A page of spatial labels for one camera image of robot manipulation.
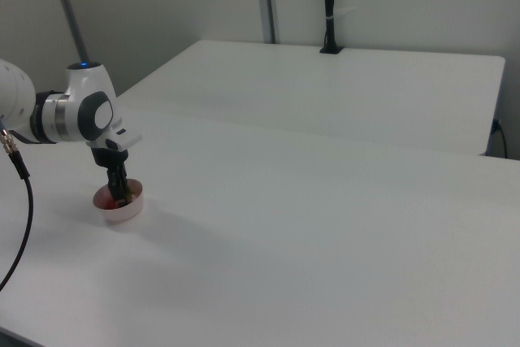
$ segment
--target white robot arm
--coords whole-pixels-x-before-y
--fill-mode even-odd
[[[126,204],[124,161],[141,135],[124,128],[111,79],[100,63],[72,64],[67,78],[65,93],[35,94],[25,72],[0,60],[0,122],[27,144],[86,141],[96,164],[107,168],[113,198]]]

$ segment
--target black cable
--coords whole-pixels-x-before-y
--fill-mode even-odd
[[[31,226],[33,225],[33,209],[34,209],[33,188],[31,187],[31,181],[29,180],[28,176],[24,177],[24,182],[25,182],[25,186],[27,187],[27,195],[28,195],[28,200],[29,200],[29,212],[28,212],[28,217],[27,217],[27,225],[25,226],[24,239],[22,239],[22,244],[19,247],[18,254],[16,255],[15,261],[11,265],[11,268],[7,272],[2,283],[0,283],[0,292],[3,290],[3,288],[6,286],[7,282],[9,281],[9,279],[15,272],[15,269],[18,266],[18,263],[20,262],[22,255],[24,254],[25,246],[27,245],[27,241],[29,238],[29,233],[31,232]]]
[[[502,142],[504,143],[504,158],[507,158],[507,143],[505,142],[504,129],[502,129],[501,125],[498,124],[497,130],[500,130],[500,134],[502,135]]]

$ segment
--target table surface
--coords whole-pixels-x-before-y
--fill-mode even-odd
[[[199,41],[125,93],[135,108],[482,154],[504,59]]]
[[[122,112],[145,188],[126,223],[93,209],[85,145],[22,145],[35,219],[0,327],[52,346],[520,340],[518,162]],[[0,177],[3,275],[27,207],[7,158]]]

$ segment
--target cable connector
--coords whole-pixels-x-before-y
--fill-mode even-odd
[[[29,171],[25,166],[24,160],[22,159],[22,155],[18,150],[18,146],[16,146],[15,139],[5,128],[3,128],[0,132],[0,142],[3,145],[3,149],[6,150],[7,154],[9,155],[9,158],[15,165],[19,178],[22,180],[25,178],[29,178]]]
[[[501,121],[498,118],[493,118],[491,134],[495,134],[497,130],[501,130]]]
[[[18,150],[15,139],[7,129],[3,129],[0,132],[0,141],[2,142],[3,149],[6,150],[7,154],[11,155]]]

